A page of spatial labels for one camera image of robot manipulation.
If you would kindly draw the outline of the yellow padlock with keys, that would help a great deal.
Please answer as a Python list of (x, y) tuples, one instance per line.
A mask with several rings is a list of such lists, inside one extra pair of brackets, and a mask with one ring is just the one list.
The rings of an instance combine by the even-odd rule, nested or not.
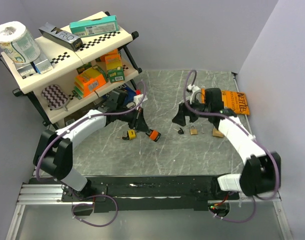
[(117, 136), (118, 139), (122, 139), (124, 141), (131, 141), (137, 137), (136, 131), (133, 129), (124, 131), (121, 136)]

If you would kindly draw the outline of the orange padlock with keys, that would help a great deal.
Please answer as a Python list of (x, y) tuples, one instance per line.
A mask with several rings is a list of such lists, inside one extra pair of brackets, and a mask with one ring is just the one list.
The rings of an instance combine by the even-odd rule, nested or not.
[(154, 142), (157, 142), (161, 137), (161, 133), (156, 130), (150, 130), (150, 133), (146, 133), (146, 135)]

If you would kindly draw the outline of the brass padlock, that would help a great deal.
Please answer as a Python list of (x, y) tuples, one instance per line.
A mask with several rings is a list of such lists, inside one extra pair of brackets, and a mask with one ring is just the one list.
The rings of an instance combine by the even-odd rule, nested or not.
[(190, 132), (190, 134), (191, 134), (192, 136), (198, 134), (198, 130), (197, 130), (197, 128), (196, 128), (194, 125), (191, 125), (191, 126), (190, 126), (189, 132)]
[(224, 138), (224, 134), (221, 133), (219, 130), (217, 130), (216, 128), (213, 128), (212, 130), (212, 136), (215, 138)]

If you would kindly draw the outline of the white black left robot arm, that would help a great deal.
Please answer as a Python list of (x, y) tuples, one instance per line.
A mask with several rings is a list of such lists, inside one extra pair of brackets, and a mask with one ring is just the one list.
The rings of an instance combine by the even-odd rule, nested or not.
[(98, 108), (89, 110), (75, 122), (56, 131), (45, 130), (40, 136), (33, 159), (36, 178), (39, 179), (40, 171), (44, 171), (72, 189), (78, 200), (86, 201), (95, 193), (92, 182), (73, 167), (73, 150), (83, 140), (119, 120), (129, 127), (125, 140), (130, 140), (135, 133), (141, 132), (154, 142), (158, 141), (161, 134), (148, 127), (140, 106), (144, 95), (134, 96), (132, 108), (125, 103), (127, 96), (123, 90), (113, 90)]

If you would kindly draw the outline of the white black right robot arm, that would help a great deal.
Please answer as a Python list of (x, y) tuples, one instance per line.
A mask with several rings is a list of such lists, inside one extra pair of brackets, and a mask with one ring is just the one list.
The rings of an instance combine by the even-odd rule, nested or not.
[(264, 150), (256, 138), (242, 125), (237, 114), (224, 106), (219, 88), (199, 88), (188, 85), (189, 98), (179, 103), (172, 122), (184, 127), (186, 117), (191, 123), (206, 118), (223, 134), (243, 162), (240, 174), (227, 173), (217, 176), (211, 186), (211, 195), (223, 199), (228, 192), (242, 192), (246, 196), (258, 196), (277, 192), (281, 185), (281, 158), (277, 152)]

